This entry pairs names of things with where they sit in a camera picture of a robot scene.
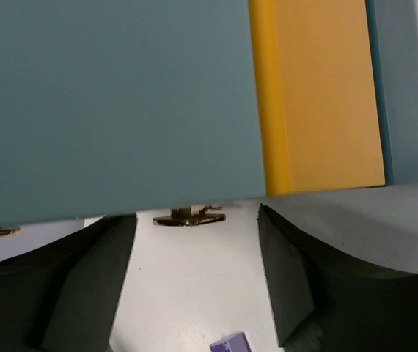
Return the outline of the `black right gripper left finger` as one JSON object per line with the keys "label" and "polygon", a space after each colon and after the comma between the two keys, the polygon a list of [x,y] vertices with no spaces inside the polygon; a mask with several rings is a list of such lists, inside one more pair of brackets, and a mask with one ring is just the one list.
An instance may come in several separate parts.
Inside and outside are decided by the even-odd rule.
{"label": "black right gripper left finger", "polygon": [[0,262],[0,351],[106,351],[136,215]]}

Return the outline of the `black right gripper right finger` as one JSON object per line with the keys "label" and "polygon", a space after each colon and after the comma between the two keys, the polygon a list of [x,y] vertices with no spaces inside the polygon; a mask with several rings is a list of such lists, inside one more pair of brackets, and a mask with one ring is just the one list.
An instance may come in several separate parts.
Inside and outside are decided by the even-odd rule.
{"label": "black right gripper right finger", "polygon": [[266,205],[265,279],[285,351],[418,351],[418,274],[346,254]]}

